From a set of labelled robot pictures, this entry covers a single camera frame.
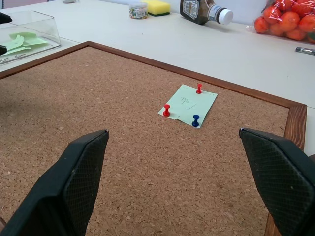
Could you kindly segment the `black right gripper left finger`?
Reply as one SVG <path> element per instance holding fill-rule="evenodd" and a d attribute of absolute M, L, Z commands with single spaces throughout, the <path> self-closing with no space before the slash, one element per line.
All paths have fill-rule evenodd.
<path fill-rule="evenodd" d="M 84 236 L 95 206 L 107 130 L 68 144 L 34 184 L 1 231 L 2 236 Z"/>

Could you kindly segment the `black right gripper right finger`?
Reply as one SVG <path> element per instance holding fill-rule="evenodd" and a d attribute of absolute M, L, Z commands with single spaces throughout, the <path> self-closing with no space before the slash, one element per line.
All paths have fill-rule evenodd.
<path fill-rule="evenodd" d="M 241 128 L 257 190 L 283 236 L 315 234 L 315 163 L 293 141 Z"/>

